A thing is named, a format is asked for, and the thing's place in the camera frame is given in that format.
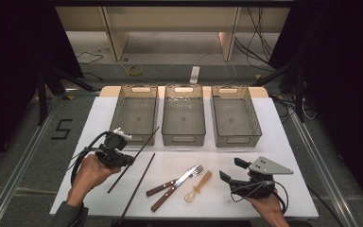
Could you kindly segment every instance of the table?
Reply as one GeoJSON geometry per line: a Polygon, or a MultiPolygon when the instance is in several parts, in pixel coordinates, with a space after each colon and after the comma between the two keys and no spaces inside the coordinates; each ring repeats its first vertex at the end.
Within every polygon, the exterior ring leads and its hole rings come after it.
{"type": "MultiPolygon", "coordinates": [[[[116,90],[120,87],[104,88],[102,96],[97,97],[90,111],[83,132],[79,138],[75,154],[88,146],[100,133],[106,131],[112,121],[116,104],[116,90]]],[[[251,89],[252,102],[262,130],[255,148],[216,148],[214,142],[211,106],[209,101],[210,87],[204,87],[204,111],[206,136],[204,146],[192,147],[165,147],[162,143],[160,131],[155,134],[155,145],[145,148],[133,166],[123,176],[122,180],[113,189],[111,194],[107,191],[120,174],[112,175],[102,185],[94,188],[84,200],[89,207],[90,216],[107,218],[120,217],[129,202],[129,199],[138,184],[147,163],[153,153],[156,154],[146,177],[135,194],[126,218],[129,219],[250,219],[260,218],[258,213],[246,201],[233,202],[229,186],[219,179],[219,170],[224,171],[232,178],[246,181],[247,170],[237,167],[233,158],[238,157],[247,162],[255,161],[259,156],[286,166],[294,171],[292,175],[274,175],[275,181],[281,183],[287,190],[289,205],[285,216],[288,218],[317,218],[318,212],[305,186],[302,173],[297,165],[290,145],[285,136],[279,116],[271,98],[266,96],[264,88],[251,89]],[[200,177],[186,180],[173,195],[156,211],[150,207],[162,196],[163,192],[151,197],[146,191],[162,183],[180,177],[190,166],[203,164],[205,170],[214,173],[213,178],[201,190],[192,203],[184,201],[184,195],[197,185],[200,177]]],[[[158,119],[161,119],[164,106],[164,87],[159,87],[160,103],[158,119]]],[[[123,151],[134,155],[138,149],[126,147],[123,151]]],[[[59,193],[52,206],[50,214],[55,214],[62,201],[65,201],[70,189],[71,171],[68,171],[62,181],[59,193]]],[[[277,186],[282,199],[285,201],[284,190],[277,186]]]]}

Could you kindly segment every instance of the utensil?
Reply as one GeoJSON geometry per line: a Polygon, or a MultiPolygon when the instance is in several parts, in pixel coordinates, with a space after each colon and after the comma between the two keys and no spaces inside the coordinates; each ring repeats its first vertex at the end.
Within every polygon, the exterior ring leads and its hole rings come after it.
{"type": "MultiPolygon", "coordinates": [[[[164,202],[167,200],[167,198],[170,197],[170,195],[172,195],[172,193],[176,190],[176,188],[178,188],[187,178],[189,178],[190,174],[196,175],[199,174],[201,171],[203,170],[202,165],[197,165],[197,166],[192,166],[191,168],[189,168],[170,188],[169,190],[167,190],[166,193],[164,193],[163,196],[161,196],[161,198],[155,202],[155,204],[153,204],[151,206],[151,210],[153,212],[155,212],[156,210],[158,210],[158,208],[164,204],[164,202]]],[[[166,184],[162,185],[162,186],[158,186],[152,190],[157,190],[160,191],[162,189],[166,188],[166,184]]]]}
{"type": "Polygon", "coordinates": [[[205,175],[202,177],[201,181],[199,181],[199,184],[193,187],[193,190],[184,196],[184,200],[187,202],[192,202],[196,197],[196,194],[200,192],[199,190],[205,185],[205,183],[208,182],[208,180],[211,177],[212,177],[212,172],[207,171],[205,175]]]}
{"type": "MultiPolygon", "coordinates": [[[[201,172],[203,169],[204,169],[204,168],[202,167],[202,165],[196,166],[196,168],[194,169],[194,171],[193,171],[193,172],[191,172],[191,173],[190,173],[190,175],[188,175],[188,177],[187,177],[187,178],[195,178],[195,177],[197,177],[197,175],[199,175],[199,174],[200,174],[200,172],[201,172]]],[[[155,187],[155,188],[152,188],[152,189],[148,190],[148,191],[146,192],[146,194],[147,194],[147,196],[148,196],[148,197],[149,197],[149,196],[152,196],[153,194],[155,194],[155,193],[157,193],[157,192],[159,192],[159,191],[162,191],[162,190],[164,190],[165,188],[167,188],[167,187],[169,187],[169,186],[171,186],[171,185],[174,185],[174,184],[176,183],[176,181],[177,181],[177,180],[178,180],[178,179],[175,179],[175,180],[170,181],[170,182],[168,182],[168,183],[164,183],[164,184],[159,185],[159,186],[157,186],[157,187],[155,187]]]]}

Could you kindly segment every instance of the floor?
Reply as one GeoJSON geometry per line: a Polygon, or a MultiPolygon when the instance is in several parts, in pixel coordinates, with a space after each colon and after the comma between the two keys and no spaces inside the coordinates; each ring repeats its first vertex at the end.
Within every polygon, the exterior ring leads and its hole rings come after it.
{"type": "MultiPolygon", "coordinates": [[[[69,32],[69,40],[85,73],[84,81],[94,87],[133,82],[125,74],[129,65],[143,65],[144,74],[138,79],[164,82],[188,82],[192,66],[201,67],[200,84],[211,82],[253,84],[257,77],[265,77],[272,70],[262,61],[247,58],[236,46],[231,61],[221,59],[221,48],[216,33],[133,33],[128,40],[122,61],[114,61],[108,49],[106,35],[96,32],[69,32]]],[[[252,34],[237,34],[248,44],[252,34]]],[[[266,34],[274,46],[278,34],[266,34]]],[[[266,58],[259,39],[251,50],[266,58]]],[[[265,86],[270,95],[279,95],[275,79],[265,86]]],[[[0,154],[0,226],[46,226],[48,212],[67,170],[78,138],[97,93],[86,93],[76,85],[64,81],[66,98],[48,94],[51,115],[42,126],[39,121],[38,99],[32,99],[16,131],[8,140],[8,149],[0,154]],[[71,129],[66,139],[52,140],[63,135],[57,126],[71,129]]],[[[292,96],[284,94],[285,100],[292,96]]],[[[308,116],[301,123],[285,103],[275,101],[281,121],[302,175],[311,188],[313,201],[320,217],[308,220],[313,226],[339,226],[333,213],[344,226],[363,226],[363,192],[344,161],[338,156],[328,132],[311,105],[305,106],[308,116]]],[[[105,218],[89,218],[86,226],[110,226],[105,218]]],[[[125,222],[125,226],[249,226],[247,222],[125,222]]],[[[252,226],[267,226],[253,220],[252,226]]]]}

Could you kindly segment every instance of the dark sleeve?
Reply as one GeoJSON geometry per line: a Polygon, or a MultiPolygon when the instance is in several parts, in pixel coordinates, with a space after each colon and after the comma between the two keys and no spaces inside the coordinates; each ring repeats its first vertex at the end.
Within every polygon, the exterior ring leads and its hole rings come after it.
{"type": "Polygon", "coordinates": [[[62,202],[49,227],[83,226],[87,218],[88,208],[74,207],[62,202]]]}

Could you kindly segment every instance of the gray carpet floor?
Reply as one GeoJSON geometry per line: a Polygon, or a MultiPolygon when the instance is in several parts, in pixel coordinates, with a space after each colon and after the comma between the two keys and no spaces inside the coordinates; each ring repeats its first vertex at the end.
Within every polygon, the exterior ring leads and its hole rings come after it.
{"type": "MultiPolygon", "coordinates": [[[[102,77],[98,80],[92,75],[86,75],[84,81],[100,88],[107,85],[122,85],[124,83],[141,83],[130,79],[125,74],[120,65],[81,65],[83,72],[94,73],[102,77]]],[[[251,85],[255,82],[254,75],[257,69],[249,66],[236,66],[238,75],[231,84],[251,85]]],[[[161,82],[172,81],[187,83],[191,74],[191,65],[144,65],[144,73],[139,79],[149,79],[150,81],[161,82]]],[[[201,85],[224,84],[234,77],[232,67],[224,66],[203,66],[199,75],[201,85]]],[[[279,94],[278,85],[280,79],[266,85],[270,95],[279,94]]],[[[66,88],[76,86],[68,81],[63,84],[66,88]]],[[[46,226],[52,219],[48,214],[56,192],[59,190],[64,172],[69,164],[69,160],[77,145],[78,138],[82,132],[88,113],[94,102],[95,95],[84,92],[69,94],[71,98],[64,98],[60,101],[58,108],[53,113],[53,118],[43,135],[43,139],[29,164],[19,188],[11,199],[5,215],[0,221],[0,226],[46,226]],[[72,119],[71,122],[64,122],[62,125],[70,129],[67,139],[52,140],[55,136],[64,136],[63,131],[56,131],[61,119],[72,119]]],[[[275,103],[279,115],[285,114],[285,107],[275,103]]],[[[8,149],[0,153],[0,190],[5,186],[10,174],[20,160],[28,142],[38,123],[38,101],[32,100],[30,106],[25,110],[24,117],[19,122],[17,130],[13,132],[8,140],[8,149]]],[[[281,117],[283,126],[296,156],[303,177],[320,197],[334,210],[329,195],[327,194],[320,176],[314,168],[308,152],[300,138],[291,117],[281,117]]],[[[337,185],[341,189],[344,198],[350,204],[353,214],[359,226],[363,226],[363,192],[356,183],[350,170],[345,166],[344,161],[338,159],[333,142],[330,140],[327,130],[321,119],[306,119],[305,125],[309,129],[321,155],[330,167],[332,175],[337,180],[337,185]]],[[[313,226],[338,226],[331,213],[325,208],[320,200],[313,195],[320,217],[309,220],[313,226]]],[[[86,226],[110,226],[111,221],[106,218],[88,218],[86,226]]],[[[195,226],[197,223],[184,223],[185,226],[195,226]]],[[[217,226],[239,226],[241,223],[221,223],[217,226]]],[[[254,220],[252,226],[267,226],[262,220],[254,220]]],[[[173,222],[170,226],[176,226],[178,222],[173,222]]],[[[155,226],[154,223],[148,225],[146,222],[134,226],[155,226]]],[[[211,223],[200,223],[200,226],[211,226],[211,223]]]]}

